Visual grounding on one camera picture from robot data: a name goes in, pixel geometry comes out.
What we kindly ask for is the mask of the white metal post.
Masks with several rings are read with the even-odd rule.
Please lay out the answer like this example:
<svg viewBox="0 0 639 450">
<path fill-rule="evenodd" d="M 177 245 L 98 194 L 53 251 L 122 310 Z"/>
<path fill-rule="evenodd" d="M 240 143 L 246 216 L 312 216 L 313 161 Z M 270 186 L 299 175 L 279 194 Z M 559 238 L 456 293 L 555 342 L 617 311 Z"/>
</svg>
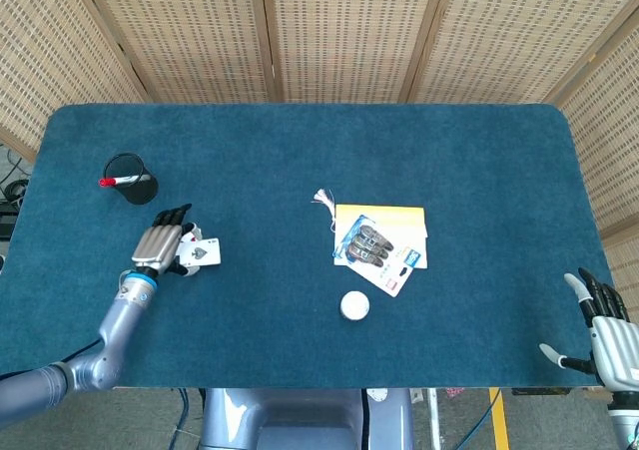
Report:
<svg viewBox="0 0 639 450">
<path fill-rule="evenodd" d="M 437 390 L 427 389 L 431 450 L 441 450 Z"/>
</svg>

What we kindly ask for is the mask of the clear jar of paper clips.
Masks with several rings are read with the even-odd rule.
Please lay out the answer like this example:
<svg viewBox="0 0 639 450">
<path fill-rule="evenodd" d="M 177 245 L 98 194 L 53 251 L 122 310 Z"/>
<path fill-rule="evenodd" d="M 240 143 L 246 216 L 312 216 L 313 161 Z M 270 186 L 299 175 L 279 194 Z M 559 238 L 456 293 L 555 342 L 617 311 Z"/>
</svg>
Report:
<svg viewBox="0 0 639 450">
<path fill-rule="evenodd" d="M 367 317 L 370 309 L 368 297 L 361 291 L 345 293 L 339 303 L 340 314 L 350 321 L 361 321 Z"/>
</svg>

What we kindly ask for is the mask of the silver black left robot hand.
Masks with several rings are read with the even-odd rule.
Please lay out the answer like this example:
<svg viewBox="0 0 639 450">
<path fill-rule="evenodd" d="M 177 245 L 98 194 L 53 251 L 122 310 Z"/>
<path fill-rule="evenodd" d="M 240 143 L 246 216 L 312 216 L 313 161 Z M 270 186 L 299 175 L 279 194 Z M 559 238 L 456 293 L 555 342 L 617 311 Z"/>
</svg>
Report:
<svg viewBox="0 0 639 450">
<path fill-rule="evenodd" d="M 186 213 L 192 207 L 185 204 L 178 208 L 159 212 L 153 224 L 145 230 L 134 250 L 131 260 L 134 272 L 152 280 L 157 280 L 166 272 L 179 276 L 191 276 L 200 270 L 199 266 L 186 268 L 179 263 L 179 245 L 189 241 L 194 223 L 183 223 Z"/>
</svg>

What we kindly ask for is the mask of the grey blue robot torso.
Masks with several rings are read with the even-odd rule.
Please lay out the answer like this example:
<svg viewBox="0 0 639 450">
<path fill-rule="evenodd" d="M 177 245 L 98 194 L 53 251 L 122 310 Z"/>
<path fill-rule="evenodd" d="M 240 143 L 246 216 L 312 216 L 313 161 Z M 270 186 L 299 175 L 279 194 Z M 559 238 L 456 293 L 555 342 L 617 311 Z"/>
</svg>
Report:
<svg viewBox="0 0 639 450">
<path fill-rule="evenodd" d="M 414 450 L 406 388 L 208 388 L 198 450 Z"/>
</svg>

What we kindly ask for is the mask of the ace of spades card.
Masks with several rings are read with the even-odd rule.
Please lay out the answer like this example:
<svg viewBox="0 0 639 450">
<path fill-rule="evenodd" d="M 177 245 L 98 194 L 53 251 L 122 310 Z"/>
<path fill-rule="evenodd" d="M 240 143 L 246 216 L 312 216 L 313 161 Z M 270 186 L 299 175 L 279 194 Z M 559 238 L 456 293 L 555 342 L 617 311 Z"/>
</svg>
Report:
<svg viewBox="0 0 639 450">
<path fill-rule="evenodd" d="M 186 268 L 219 265 L 221 263 L 220 242 L 217 238 L 182 242 L 177 256 L 180 265 Z"/>
</svg>

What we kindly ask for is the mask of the black mesh pen holder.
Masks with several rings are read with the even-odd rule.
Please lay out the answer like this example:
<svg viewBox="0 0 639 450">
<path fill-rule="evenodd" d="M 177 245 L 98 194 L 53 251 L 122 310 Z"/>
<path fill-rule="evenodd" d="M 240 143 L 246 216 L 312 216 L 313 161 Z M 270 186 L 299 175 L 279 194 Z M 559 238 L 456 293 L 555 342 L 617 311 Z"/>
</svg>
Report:
<svg viewBox="0 0 639 450">
<path fill-rule="evenodd" d="M 147 169 L 142 158 L 134 153 L 121 153 L 112 157 L 104 167 L 102 178 L 123 177 L 141 174 L 149 174 L 152 179 L 129 187 L 103 188 L 113 189 L 123 196 L 130 204 L 145 205 L 149 203 L 158 192 L 158 181 Z"/>
</svg>

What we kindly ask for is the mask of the blister pack of clips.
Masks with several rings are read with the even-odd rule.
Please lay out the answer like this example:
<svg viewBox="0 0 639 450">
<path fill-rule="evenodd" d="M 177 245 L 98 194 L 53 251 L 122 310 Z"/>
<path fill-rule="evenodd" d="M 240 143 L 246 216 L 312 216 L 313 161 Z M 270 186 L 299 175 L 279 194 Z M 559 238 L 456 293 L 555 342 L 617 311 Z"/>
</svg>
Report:
<svg viewBox="0 0 639 450">
<path fill-rule="evenodd" d="M 427 268 L 427 238 L 423 218 L 390 223 L 359 215 L 335 225 L 333 263 L 397 297 L 414 270 Z"/>
</svg>

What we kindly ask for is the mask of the blue table cloth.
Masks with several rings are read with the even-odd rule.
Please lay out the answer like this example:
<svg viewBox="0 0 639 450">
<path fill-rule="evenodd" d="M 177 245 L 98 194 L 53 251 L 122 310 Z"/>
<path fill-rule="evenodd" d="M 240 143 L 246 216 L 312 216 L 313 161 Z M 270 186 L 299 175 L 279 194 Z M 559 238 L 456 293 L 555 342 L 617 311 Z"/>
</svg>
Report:
<svg viewBox="0 0 639 450">
<path fill-rule="evenodd" d="M 130 204 L 99 180 L 134 153 L 158 181 Z M 425 210 L 428 267 L 397 297 L 332 262 L 327 209 Z M 610 276 L 572 135 L 534 105 L 75 105 L 49 119 L 0 272 L 0 374 L 93 341 L 156 214 L 221 243 L 167 274 L 136 329 L 134 387 L 549 387 L 591 383 L 563 275 Z M 342 296 L 370 309 L 345 319 Z"/>
</svg>

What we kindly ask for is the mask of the yellow white notebook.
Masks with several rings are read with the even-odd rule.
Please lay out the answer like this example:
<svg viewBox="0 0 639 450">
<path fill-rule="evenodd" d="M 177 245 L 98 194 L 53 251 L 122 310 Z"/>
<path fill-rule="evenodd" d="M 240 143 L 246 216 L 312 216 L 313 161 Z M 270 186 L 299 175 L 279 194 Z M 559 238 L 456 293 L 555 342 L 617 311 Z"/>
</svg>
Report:
<svg viewBox="0 0 639 450">
<path fill-rule="evenodd" d="M 361 216 L 388 230 L 392 235 L 405 238 L 412 248 L 421 254 L 415 268 L 427 269 L 425 210 L 417 207 L 368 206 L 337 204 L 335 207 L 334 244 L 339 245 L 352 224 Z"/>
</svg>

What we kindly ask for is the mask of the red capped marker pen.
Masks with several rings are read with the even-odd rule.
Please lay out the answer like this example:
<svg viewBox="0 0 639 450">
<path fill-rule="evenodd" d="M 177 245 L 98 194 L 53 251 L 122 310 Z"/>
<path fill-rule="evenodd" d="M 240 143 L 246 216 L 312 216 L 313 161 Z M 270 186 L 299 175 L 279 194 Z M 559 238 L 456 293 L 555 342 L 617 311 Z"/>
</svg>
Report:
<svg viewBox="0 0 639 450">
<path fill-rule="evenodd" d="M 106 177 L 99 180 L 99 186 L 102 188 L 129 187 L 139 183 L 147 182 L 152 179 L 149 174 L 141 174 L 123 177 Z"/>
</svg>

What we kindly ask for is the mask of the woven bamboo screen panel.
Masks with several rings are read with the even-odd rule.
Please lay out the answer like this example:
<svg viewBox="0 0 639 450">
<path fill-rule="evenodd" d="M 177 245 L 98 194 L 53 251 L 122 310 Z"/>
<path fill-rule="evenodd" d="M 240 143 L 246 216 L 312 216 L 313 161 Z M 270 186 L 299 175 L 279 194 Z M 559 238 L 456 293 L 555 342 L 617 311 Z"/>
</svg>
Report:
<svg viewBox="0 0 639 450">
<path fill-rule="evenodd" d="M 275 0 L 92 1 L 148 100 L 283 100 Z"/>
<path fill-rule="evenodd" d="M 601 237 L 639 225 L 639 11 L 558 104 Z"/>
<path fill-rule="evenodd" d="M 34 162 L 57 109 L 149 99 L 94 0 L 0 0 L 0 144 Z"/>
<path fill-rule="evenodd" d="M 447 0 L 417 103 L 537 103 L 632 0 Z"/>
<path fill-rule="evenodd" d="M 449 0 L 262 0 L 269 97 L 408 103 Z"/>
<path fill-rule="evenodd" d="M 613 286 L 621 295 L 630 319 L 639 324 L 639 233 L 604 246 Z"/>
</svg>

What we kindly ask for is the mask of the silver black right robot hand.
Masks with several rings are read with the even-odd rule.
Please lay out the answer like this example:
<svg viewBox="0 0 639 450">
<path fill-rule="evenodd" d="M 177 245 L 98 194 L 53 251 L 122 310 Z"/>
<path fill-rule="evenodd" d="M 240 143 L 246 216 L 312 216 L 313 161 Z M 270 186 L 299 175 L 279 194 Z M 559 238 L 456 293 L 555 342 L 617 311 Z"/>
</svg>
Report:
<svg viewBox="0 0 639 450">
<path fill-rule="evenodd" d="M 591 342 L 587 360 L 569 357 L 547 343 L 542 354 L 556 366 L 596 377 L 613 395 L 618 408 L 639 408 L 639 324 L 630 320 L 620 293 L 599 281 L 587 269 L 566 273 L 564 281 L 574 291 Z"/>
</svg>

